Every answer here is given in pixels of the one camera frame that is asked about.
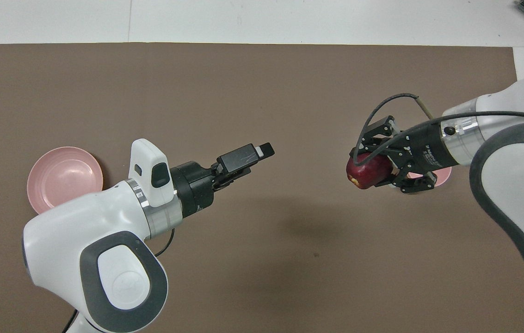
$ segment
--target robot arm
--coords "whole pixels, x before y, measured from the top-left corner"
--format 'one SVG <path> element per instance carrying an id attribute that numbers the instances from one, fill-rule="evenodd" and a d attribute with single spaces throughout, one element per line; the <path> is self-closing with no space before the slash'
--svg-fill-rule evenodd
<path id="1" fill-rule="evenodd" d="M 213 193 L 274 154 L 269 143 L 223 154 L 210 168 L 169 168 L 145 139 L 133 143 L 129 179 L 50 209 L 23 231 L 25 266 L 79 312 L 68 332 L 134 332 L 167 298 L 167 274 L 144 240 L 175 228 L 213 202 Z"/>
<path id="2" fill-rule="evenodd" d="M 371 163 L 376 165 L 371 160 L 374 156 L 386 156 L 394 167 L 377 165 L 394 171 L 366 173 L 368 179 L 358 180 L 364 183 L 391 184 L 404 193 L 431 190 L 437 180 L 432 171 L 471 165 L 469 181 L 475 198 L 507 232 L 524 259 L 524 80 L 411 129 L 397 130 L 389 116 L 374 122 L 363 134 L 358 150 L 371 155 L 355 164 L 358 174 Z M 423 177 L 410 179 L 409 172 Z"/>

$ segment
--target black wire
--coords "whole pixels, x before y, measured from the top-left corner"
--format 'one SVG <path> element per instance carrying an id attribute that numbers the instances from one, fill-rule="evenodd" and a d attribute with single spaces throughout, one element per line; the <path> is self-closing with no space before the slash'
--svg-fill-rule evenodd
<path id="1" fill-rule="evenodd" d="M 69 322 L 67 323 L 67 326 L 65 326 L 65 329 L 63 329 L 62 333 L 67 333 L 68 329 L 73 324 L 73 321 L 75 320 L 75 316 L 78 314 L 77 309 L 73 311 L 73 315 L 71 316 L 71 319 L 69 319 Z"/>
<path id="2" fill-rule="evenodd" d="M 167 248 L 169 247 L 169 245 L 171 244 L 171 241 L 173 240 L 173 235 L 175 234 L 175 228 L 171 229 L 171 236 L 169 236 L 169 241 L 167 241 L 167 245 L 165 245 L 165 247 L 161 250 L 161 251 L 158 251 L 157 254 L 155 255 L 156 257 L 158 257 L 161 253 L 163 253 L 165 250 L 167 250 Z"/>
<path id="3" fill-rule="evenodd" d="M 422 127 L 430 126 L 439 122 L 444 122 L 445 120 L 451 120 L 451 119 L 457 119 L 457 118 L 466 118 L 466 117 L 479 117 L 479 116 L 517 116 L 517 117 L 524 117 L 524 112 L 517 112 L 517 111 L 476 111 L 476 112 L 464 112 L 464 113 L 457 113 L 452 114 L 449 116 L 442 116 L 439 118 L 434 118 L 431 120 L 428 120 L 426 122 L 420 123 L 416 126 L 412 126 L 409 129 L 402 131 L 401 133 L 393 136 L 388 141 L 385 141 L 380 146 L 378 146 L 373 152 L 367 156 L 364 160 L 361 161 L 359 165 L 363 165 L 370 161 L 372 158 L 377 156 L 379 153 L 381 153 L 383 150 L 385 150 L 387 147 L 392 145 L 395 142 L 400 141 L 401 139 L 405 139 L 406 136 L 411 136 L 412 134 L 416 133 L 418 130 L 421 130 Z"/>
<path id="4" fill-rule="evenodd" d="M 416 103 L 418 103 L 418 106 L 420 106 L 420 108 L 422 108 L 422 111 L 424 111 L 424 113 L 429 118 L 432 118 L 432 116 L 430 115 L 430 112 L 427 111 L 426 107 L 424 107 L 424 104 L 421 104 L 421 103 L 418 102 L 419 97 L 414 95 L 413 93 L 406 93 L 406 92 L 405 93 L 398 93 L 397 95 L 393 95 L 393 96 L 387 97 L 381 103 L 379 103 L 379 105 L 376 106 L 376 108 L 374 110 L 372 110 L 371 114 L 367 118 L 367 121 L 363 125 L 363 129 L 361 130 L 361 134 L 358 136 L 357 145 L 354 146 L 354 152 L 352 153 L 352 157 L 353 157 L 352 162 L 354 162 L 354 165 L 359 167 L 359 166 L 364 164 L 364 163 L 361 163 L 361 162 L 358 161 L 358 146 L 361 145 L 361 142 L 363 141 L 363 136 L 365 135 L 365 132 L 367 131 L 367 127 L 371 123 L 371 120 L 374 117 L 374 115 L 376 114 L 376 112 L 378 112 L 379 109 L 383 105 L 387 104 L 389 101 L 393 101 L 394 99 L 399 99 L 400 97 L 410 97 L 410 98 L 414 99 L 414 101 L 416 101 Z"/>

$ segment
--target pink plate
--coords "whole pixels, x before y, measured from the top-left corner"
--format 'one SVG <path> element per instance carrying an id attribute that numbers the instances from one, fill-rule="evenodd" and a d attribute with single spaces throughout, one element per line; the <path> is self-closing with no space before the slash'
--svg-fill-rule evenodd
<path id="1" fill-rule="evenodd" d="M 99 163 L 77 147 L 53 149 L 31 168 L 27 177 L 27 198 L 43 213 L 83 194 L 101 191 L 104 185 Z"/>
<path id="2" fill-rule="evenodd" d="M 433 173 L 437 175 L 437 182 L 435 183 L 435 187 L 442 185 L 443 183 L 445 183 L 445 181 L 447 181 L 447 179 L 449 179 L 450 169 L 451 167 L 449 166 L 448 168 L 442 168 L 433 171 Z M 418 177 L 422 177 L 422 175 L 418 175 L 418 173 L 408 173 L 408 178 L 410 179 L 416 179 Z"/>

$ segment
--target brown table surface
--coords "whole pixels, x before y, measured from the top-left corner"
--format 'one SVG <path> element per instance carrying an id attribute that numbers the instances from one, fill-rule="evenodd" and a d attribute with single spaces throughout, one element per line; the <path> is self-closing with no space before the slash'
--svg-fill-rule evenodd
<path id="1" fill-rule="evenodd" d="M 59 332 L 72 312 L 23 266 L 34 162 L 78 146 L 109 187 L 139 137 L 171 165 L 276 150 L 177 229 L 160 257 L 169 298 L 144 332 L 524 331 L 524 263 L 467 168 L 414 195 L 361 191 L 344 172 L 385 97 L 415 93 L 440 115 L 515 79 L 508 48 L 0 45 L 0 332 Z M 387 114 L 424 120 L 410 99 Z"/>

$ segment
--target apple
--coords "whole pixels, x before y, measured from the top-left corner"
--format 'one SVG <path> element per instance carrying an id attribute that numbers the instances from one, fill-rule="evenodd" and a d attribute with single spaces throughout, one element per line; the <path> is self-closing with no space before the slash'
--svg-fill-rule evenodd
<path id="1" fill-rule="evenodd" d="M 364 160 L 371 153 L 362 153 L 358 156 L 358 161 Z M 387 156 L 378 154 L 367 164 L 361 166 L 354 165 L 352 158 L 348 159 L 346 164 L 346 174 L 348 180 L 351 181 L 357 188 L 366 190 L 367 188 L 378 184 L 380 181 L 386 179 L 393 171 L 393 165 Z"/>

